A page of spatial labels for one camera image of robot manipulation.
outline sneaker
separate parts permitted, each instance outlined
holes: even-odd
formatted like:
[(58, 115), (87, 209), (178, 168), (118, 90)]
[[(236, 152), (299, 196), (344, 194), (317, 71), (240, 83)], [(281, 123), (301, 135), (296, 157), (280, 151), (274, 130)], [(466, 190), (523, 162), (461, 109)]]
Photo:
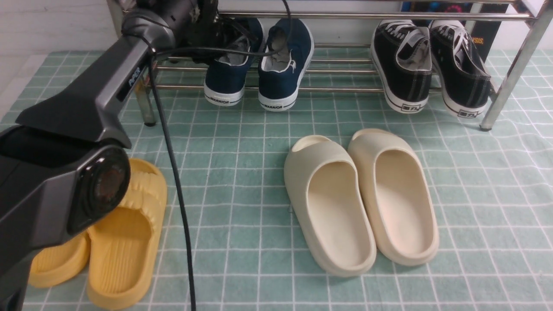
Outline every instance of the sneaker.
[[(241, 26), (250, 32), (251, 38), (240, 35), (231, 49), (259, 52), (264, 48), (263, 26), (257, 18), (236, 19)], [(244, 96), (246, 74), (252, 66), (254, 57), (226, 54), (213, 61), (207, 69), (204, 81), (204, 94), (208, 102), (230, 107), (238, 104)]]
[(428, 28), (410, 20), (383, 20), (374, 31), (371, 54), (388, 105), (401, 113), (424, 108), (432, 80)]
[(456, 117), (476, 118), (488, 101), (490, 76), (471, 36), (456, 20), (435, 20), (429, 28), (432, 63), (440, 75), (447, 110)]
[[(288, 45), (277, 54), (259, 61), (259, 102), (269, 111), (285, 111), (298, 97), (301, 79), (311, 63), (315, 42), (309, 28), (299, 19), (292, 20)], [(281, 19), (269, 30), (266, 52), (286, 44), (290, 20)]]

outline shoe rack leg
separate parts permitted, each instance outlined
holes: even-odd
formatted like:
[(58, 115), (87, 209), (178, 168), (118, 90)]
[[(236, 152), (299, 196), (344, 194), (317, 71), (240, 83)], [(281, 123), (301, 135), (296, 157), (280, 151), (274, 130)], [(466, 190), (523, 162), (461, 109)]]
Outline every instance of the shoe rack leg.
[(497, 117), (499, 117), (501, 110), (503, 110), (522, 72), (538, 47), (541, 37), (544, 35), (551, 22), (551, 18), (553, 18), (553, 0), (545, 0), (534, 24), (530, 27), (524, 42), (515, 56), (505, 79), (501, 83), (499, 90), (497, 90), (497, 98), (492, 102), (492, 105), (486, 112), (484, 120), (482, 120), (480, 124), (481, 130), (487, 132), (492, 129), (493, 124), (497, 120)]
[[(109, 13), (113, 20), (113, 26), (115, 27), (115, 32), (117, 37), (121, 37), (121, 25), (123, 23), (123, 8), (119, 5), (117, 0), (107, 0), (107, 6), (109, 8)], [(140, 112), (142, 113), (142, 119), (146, 126), (155, 125), (155, 115), (152, 109), (152, 102), (148, 96), (148, 92), (145, 86), (144, 76), (140, 78), (136, 87), (134, 88), (134, 93), (137, 97), (138, 106), (140, 107)]]
[(152, 102), (150, 101), (150, 96), (148, 95), (148, 92), (146, 90), (146, 84), (144, 80), (144, 77), (140, 78), (137, 85), (134, 87), (134, 93), (137, 96), (138, 107), (140, 107), (140, 112), (142, 114), (142, 119), (144, 120), (144, 125), (154, 126), (154, 110), (152, 109)]

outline white wall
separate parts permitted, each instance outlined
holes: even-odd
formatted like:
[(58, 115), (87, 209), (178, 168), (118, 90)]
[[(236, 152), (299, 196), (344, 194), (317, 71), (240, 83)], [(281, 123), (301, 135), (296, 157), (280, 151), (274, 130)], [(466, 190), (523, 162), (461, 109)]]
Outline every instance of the white wall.
[[(529, 0), (536, 7), (541, 0)], [(397, 12), (399, 2), (289, 1), (293, 11)], [(220, 0), (220, 9), (282, 11), (280, 0)], [(265, 21), (266, 26), (274, 23)], [(370, 41), (376, 20), (309, 20), (317, 42)], [(517, 49), (528, 28), (504, 22), (493, 48)], [(116, 39), (106, 0), (0, 0), (0, 55), (103, 50)], [(553, 48), (553, 27), (540, 44)]]
[(106, 0), (0, 0), (0, 55), (105, 50), (115, 40)]
[[(538, 12), (543, 0), (528, 0), (528, 2), (535, 8), (536, 12)], [(507, 13), (516, 13), (516, 11), (509, 6)], [(522, 44), (527, 33), (528, 27), (522, 22), (502, 22), (497, 36), (495, 37), (495, 41), (493, 42), (492, 49), (516, 50)], [(538, 48), (553, 49), (553, 23), (549, 25)]]

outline green tiled mat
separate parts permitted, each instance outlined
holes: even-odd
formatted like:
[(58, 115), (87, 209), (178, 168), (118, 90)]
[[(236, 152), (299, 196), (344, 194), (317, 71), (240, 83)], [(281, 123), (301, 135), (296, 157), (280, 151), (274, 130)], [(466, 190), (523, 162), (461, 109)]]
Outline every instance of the green tiled mat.
[[(48, 56), (0, 129), (99, 55)], [(512, 55), (492, 53), (495, 79)], [(318, 50), (316, 56), (368, 53)], [(163, 79), (202, 83), (198, 74), (164, 72)], [(307, 75), (304, 84), (374, 86), (379, 79)], [(198, 310), (553, 310), (552, 86), (553, 52), (537, 51), (488, 133), (478, 130), (480, 119), (447, 114), (440, 94), (407, 116), (392, 111), (381, 94), (300, 93), (290, 111), (269, 113), (255, 92), (237, 107), (219, 108), (201, 92), (162, 91), (191, 225)], [(161, 127), (143, 126), (134, 99), (121, 120), (133, 142), (129, 154), (161, 167), (171, 185), (152, 286), (132, 309), (186, 310), (185, 243)], [(379, 255), (363, 277), (340, 279), (317, 266), (288, 212), (283, 163), (300, 137), (321, 134), (346, 146), (364, 127), (398, 134), (417, 152), (434, 200), (440, 252), (413, 268)], [(84, 271), (52, 289), (30, 287), (25, 309), (96, 310), (86, 278)]]

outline beige slide sandal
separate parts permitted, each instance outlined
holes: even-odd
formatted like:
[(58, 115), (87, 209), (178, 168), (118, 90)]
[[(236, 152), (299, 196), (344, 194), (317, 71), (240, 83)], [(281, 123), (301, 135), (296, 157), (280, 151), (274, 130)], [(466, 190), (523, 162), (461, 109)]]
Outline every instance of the beige slide sandal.
[(353, 135), (348, 152), (378, 249), (405, 266), (429, 262), (438, 251), (436, 216), (422, 165), (401, 138), (381, 129)]
[(359, 193), (353, 160), (324, 136), (290, 150), (284, 183), (315, 261), (340, 277), (358, 276), (376, 259), (376, 244)]

